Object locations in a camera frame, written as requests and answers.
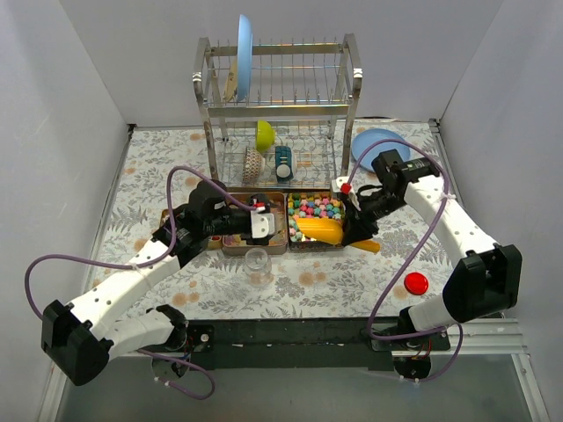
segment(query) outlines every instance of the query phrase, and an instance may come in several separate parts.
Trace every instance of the white wall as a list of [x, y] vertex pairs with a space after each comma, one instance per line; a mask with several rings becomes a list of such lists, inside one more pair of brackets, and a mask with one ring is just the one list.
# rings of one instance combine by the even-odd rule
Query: white wall
[[563, 2], [503, 3], [442, 127], [473, 217], [523, 254], [513, 310], [553, 421], [563, 420]]
[[358, 115], [441, 117], [501, 0], [61, 0], [127, 123], [200, 125], [191, 75], [199, 37], [257, 43], [355, 33]]
[[[127, 126], [56, 0], [0, 1], [0, 420], [35, 420], [48, 378], [24, 271], [88, 256]], [[84, 266], [33, 275], [43, 309], [78, 295]]]

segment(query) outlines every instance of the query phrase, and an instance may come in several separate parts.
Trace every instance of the plate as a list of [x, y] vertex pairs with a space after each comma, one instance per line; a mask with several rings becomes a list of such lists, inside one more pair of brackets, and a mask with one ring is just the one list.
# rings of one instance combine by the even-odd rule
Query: plate
[[252, 24], [245, 15], [238, 19], [237, 62], [237, 101], [244, 101], [250, 93], [252, 75]]
[[[382, 141], [383, 139], [400, 139], [404, 141], [405, 139], [395, 132], [387, 129], [368, 129], [360, 134], [358, 134], [352, 141], [352, 156], [354, 160], [358, 160], [358, 157], [374, 142]], [[389, 151], [390, 149], [396, 149], [398, 154], [401, 156], [403, 161], [408, 161], [411, 158], [411, 149], [402, 143], [387, 142], [377, 145], [363, 158], [360, 163], [360, 167], [367, 171], [374, 173], [371, 167], [371, 162], [382, 152]]]

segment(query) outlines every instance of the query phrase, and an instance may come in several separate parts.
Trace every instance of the yellow-green cup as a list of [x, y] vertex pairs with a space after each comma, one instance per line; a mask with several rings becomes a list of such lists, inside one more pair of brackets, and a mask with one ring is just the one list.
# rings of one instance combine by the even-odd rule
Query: yellow-green cup
[[258, 152], [266, 152], [274, 145], [275, 131], [272, 125], [265, 120], [258, 120], [256, 124], [256, 149]]

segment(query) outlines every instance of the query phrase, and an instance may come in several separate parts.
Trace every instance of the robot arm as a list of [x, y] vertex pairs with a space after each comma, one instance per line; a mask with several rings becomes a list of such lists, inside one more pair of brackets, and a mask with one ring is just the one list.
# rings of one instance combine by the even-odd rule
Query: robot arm
[[222, 196], [200, 182], [187, 204], [174, 210], [177, 241], [172, 252], [152, 266], [138, 265], [162, 256], [171, 241], [166, 222], [128, 264], [67, 305], [49, 304], [42, 318], [41, 346], [76, 385], [93, 379], [107, 362], [148, 345], [178, 350], [186, 343], [187, 321], [163, 305], [138, 318], [116, 320], [158, 282], [176, 273], [207, 247], [211, 236], [240, 234], [248, 244], [267, 244], [274, 216], [263, 195], [251, 198], [253, 211], [227, 207]]
[[[380, 154], [372, 167], [381, 186], [340, 194], [346, 205], [345, 246], [371, 239], [378, 232], [377, 220], [404, 205], [414, 208], [428, 224], [440, 208], [443, 179], [426, 158], [404, 163], [392, 150]], [[341, 192], [346, 183], [347, 178], [335, 180], [333, 191]], [[399, 333], [464, 323], [515, 306], [522, 255], [514, 245], [498, 245], [453, 198], [447, 198], [434, 234], [454, 271], [441, 295], [400, 312]]]

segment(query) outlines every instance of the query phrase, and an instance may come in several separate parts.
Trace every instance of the metal dish rack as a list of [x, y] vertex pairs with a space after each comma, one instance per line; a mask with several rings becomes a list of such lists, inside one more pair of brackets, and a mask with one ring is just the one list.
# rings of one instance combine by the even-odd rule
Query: metal dish rack
[[[252, 47], [252, 86], [244, 102], [225, 101], [222, 90], [237, 46], [200, 38], [194, 65], [194, 90], [207, 140], [211, 177], [231, 190], [327, 189], [348, 172], [355, 112], [362, 88], [362, 65], [355, 37], [339, 43], [274, 44], [261, 40]], [[341, 139], [336, 120], [346, 117]], [[297, 154], [293, 180], [279, 183], [274, 171], [274, 148], [264, 156], [266, 169], [251, 183], [242, 182], [246, 147], [254, 148], [256, 120], [267, 120], [276, 132], [275, 145]], [[212, 120], [218, 122], [214, 133]]]

